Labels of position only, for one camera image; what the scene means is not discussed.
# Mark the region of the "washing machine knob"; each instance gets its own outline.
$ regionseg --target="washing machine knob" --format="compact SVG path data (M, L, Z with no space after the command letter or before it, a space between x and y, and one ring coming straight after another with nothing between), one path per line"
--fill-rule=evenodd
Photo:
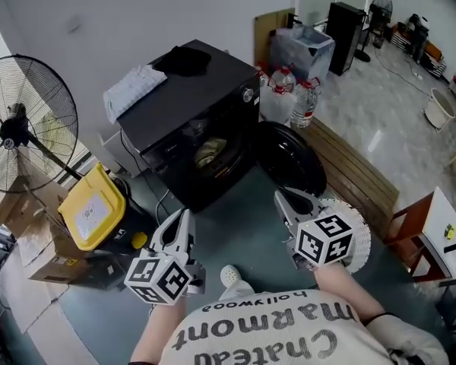
M249 102L253 98L253 89L245 88L242 93L242 98L245 103Z

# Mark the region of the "plastic storage box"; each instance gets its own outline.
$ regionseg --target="plastic storage box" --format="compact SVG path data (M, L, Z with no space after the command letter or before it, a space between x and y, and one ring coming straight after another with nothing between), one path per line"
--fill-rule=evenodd
M127 191L120 191L98 163L69 192L59 207L80 250L130 254L155 231L150 215L140 212Z
M271 37L270 68L287 66L299 80L317 77L323 84L334 46L333 38L311 27L280 28Z

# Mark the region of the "person's arm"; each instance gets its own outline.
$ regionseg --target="person's arm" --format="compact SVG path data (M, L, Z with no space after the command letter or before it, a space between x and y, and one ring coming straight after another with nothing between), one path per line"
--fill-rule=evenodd
M364 323L385 313L375 300L340 263L324 265L314 271L320 290L345 299Z
M339 296L353 306L368 332L388 351L395 363L449 364L446 352L434 336L386 314L382 305L342 264L324 265L314 274L319 289Z
M156 306L130 361L157 365L160 362L162 350L184 318L184 297L181 297L174 306Z

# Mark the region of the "black speaker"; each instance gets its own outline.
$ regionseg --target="black speaker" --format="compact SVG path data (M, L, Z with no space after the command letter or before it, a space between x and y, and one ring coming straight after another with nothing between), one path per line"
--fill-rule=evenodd
M333 73L342 75L350 68L365 16L364 11L351 5L342 2L331 3L326 34L336 43L329 66Z

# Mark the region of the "white sneaker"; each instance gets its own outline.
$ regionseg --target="white sneaker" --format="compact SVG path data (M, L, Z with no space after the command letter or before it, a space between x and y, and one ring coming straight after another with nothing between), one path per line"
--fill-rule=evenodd
M236 283L241 279L242 276L240 275L240 272L233 265L227 265L221 269L220 280L226 288L231 287L233 283Z

